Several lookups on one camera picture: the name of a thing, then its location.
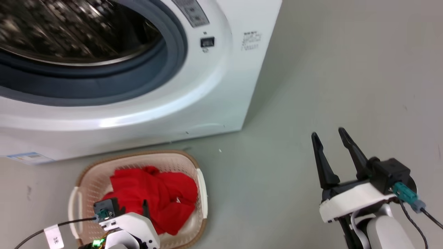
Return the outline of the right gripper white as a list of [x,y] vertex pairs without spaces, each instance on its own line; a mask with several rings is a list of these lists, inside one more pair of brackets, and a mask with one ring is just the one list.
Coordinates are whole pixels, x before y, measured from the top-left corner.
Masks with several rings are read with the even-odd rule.
[[311,134],[319,183],[323,190],[319,212],[324,223],[397,197],[392,193],[383,194],[366,180],[372,176],[367,168],[368,159],[343,127],[339,127],[338,132],[356,168],[356,178],[363,181],[355,180],[339,185],[340,179],[328,163],[318,134]]

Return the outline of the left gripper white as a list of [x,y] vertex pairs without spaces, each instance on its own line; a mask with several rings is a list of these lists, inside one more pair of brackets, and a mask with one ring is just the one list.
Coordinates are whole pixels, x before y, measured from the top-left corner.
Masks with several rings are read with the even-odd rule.
[[150,220],[147,200],[142,203],[142,215],[123,214],[103,222],[103,230],[109,232],[105,249],[160,249],[161,241]]

